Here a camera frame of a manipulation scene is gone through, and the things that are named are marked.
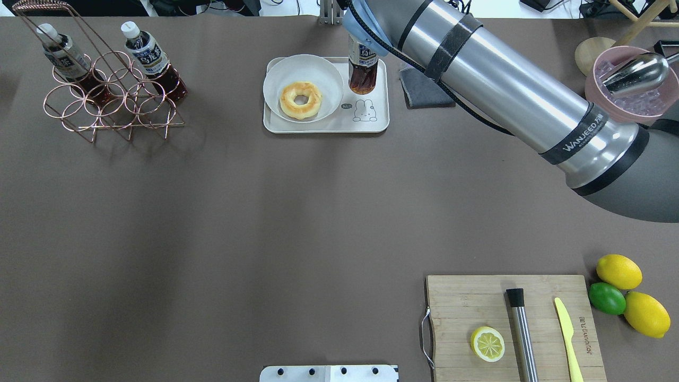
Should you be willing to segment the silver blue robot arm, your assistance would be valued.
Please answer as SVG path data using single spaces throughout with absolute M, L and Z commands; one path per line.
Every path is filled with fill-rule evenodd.
M 565 173 L 604 210 L 678 221 L 677 116 L 618 121 L 444 1 L 341 1 L 369 39 L 453 90 Z

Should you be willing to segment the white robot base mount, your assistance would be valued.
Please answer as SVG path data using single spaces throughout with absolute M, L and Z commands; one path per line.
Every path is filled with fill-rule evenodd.
M 264 367 L 259 381 L 400 381 L 398 366 L 340 364 Z

